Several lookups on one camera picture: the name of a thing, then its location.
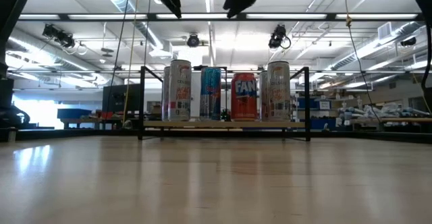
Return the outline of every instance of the shelf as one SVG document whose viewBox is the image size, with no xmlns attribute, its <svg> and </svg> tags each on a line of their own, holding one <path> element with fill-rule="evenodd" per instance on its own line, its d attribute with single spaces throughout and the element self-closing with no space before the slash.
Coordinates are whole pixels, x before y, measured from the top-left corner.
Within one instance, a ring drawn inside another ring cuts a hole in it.
<svg viewBox="0 0 432 224">
<path fill-rule="evenodd" d="M 173 128 L 304 128 L 303 122 L 144 121 L 144 127 Z"/>
</svg>

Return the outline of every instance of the wooden floor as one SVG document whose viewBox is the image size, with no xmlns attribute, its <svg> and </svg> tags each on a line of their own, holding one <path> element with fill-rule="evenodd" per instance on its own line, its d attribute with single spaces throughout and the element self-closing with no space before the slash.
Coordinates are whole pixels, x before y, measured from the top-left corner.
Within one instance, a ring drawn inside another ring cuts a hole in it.
<svg viewBox="0 0 432 224">
<path fill-rule="evenodd" d="M 0 146 L 0 223 L 432 223 L 432 145 L 85 137 Z"/>
</svg>

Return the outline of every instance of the blue container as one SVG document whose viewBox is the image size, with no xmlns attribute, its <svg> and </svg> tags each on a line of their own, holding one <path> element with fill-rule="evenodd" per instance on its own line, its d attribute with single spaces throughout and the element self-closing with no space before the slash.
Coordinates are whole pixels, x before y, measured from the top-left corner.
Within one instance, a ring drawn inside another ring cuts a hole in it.
<svg viewBox="0 0 432 224">
<path fill-rule="evenodd" d="M 221 120 L 221 75 L 219 68 L 201 70 L 200 119 Z"/>
</svg>

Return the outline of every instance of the silver can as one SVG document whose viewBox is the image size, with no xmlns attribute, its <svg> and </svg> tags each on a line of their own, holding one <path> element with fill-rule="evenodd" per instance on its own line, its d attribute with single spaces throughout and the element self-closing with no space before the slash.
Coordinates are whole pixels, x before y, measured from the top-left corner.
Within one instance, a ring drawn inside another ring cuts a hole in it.
<svg viewBox="0 0 432 224">
<path fill-rule="evenodd" d="M 169 69 L 167 66 L 163 68 L 163 83 L 162 83 L 162 121 L 168 121 L 168 106 L 169 106 Z"/>
<path fill-rule="evenodd" d="M 291 120 L 290 64 L 274 61 L 267 68 L 269 77 L 269 120 Z"/>
<path fill-rule="evenodd" d="M 189 61 L 175 59 L 169 69 L 169 105 L 170 121 L 190 120 L 190 82 L 192 68 Z"/>
<path fill-rule="evenodd" d="M 259 74 L 259 90 L 261 100 L 259 114 L 261 121 L 269 121 L 269 78 L 267 71 Z"/>
</svg>

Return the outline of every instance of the aluminum can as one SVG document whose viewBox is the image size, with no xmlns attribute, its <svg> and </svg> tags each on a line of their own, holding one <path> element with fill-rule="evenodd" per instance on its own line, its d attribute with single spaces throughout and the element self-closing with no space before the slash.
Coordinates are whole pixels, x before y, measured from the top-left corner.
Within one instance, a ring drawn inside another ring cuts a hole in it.
<svg viewBox="0 0 432 224">
<path fill-rule="evenodd" d="M 274 61 L 267 68 L 269 77 L 269 121 L 291 120 L 290 64 Z"/>
<path fill-rule="evenodd" d="M 190 120 L 190 83 L 192 68 L 189 61 L 175 59 L 169 69 L 168 120 Z"/>
<path fill-rule="evenodd" d="M 221 120 L 221 69 L 201 70 L 200 120 Z"/>
<path fill-rule="evenodd" d="M 257 81 L 252 73 L 237 73 L 231 82 L 231 119 L 254 121 L 257 118 Z"/>
<path fill-rule="evenodd" d="M 269 77 L 267 71 L 259 74 L 260 110 L 261 121 L 269 121 Z"/>
<path fill-rule="evenodd" d="M 169 69 L 167 66 L 163 68 L 163 83 L 162 83 L 162 121 L 168 121 L 168 106 L 169 106 Z"/>
</svg>

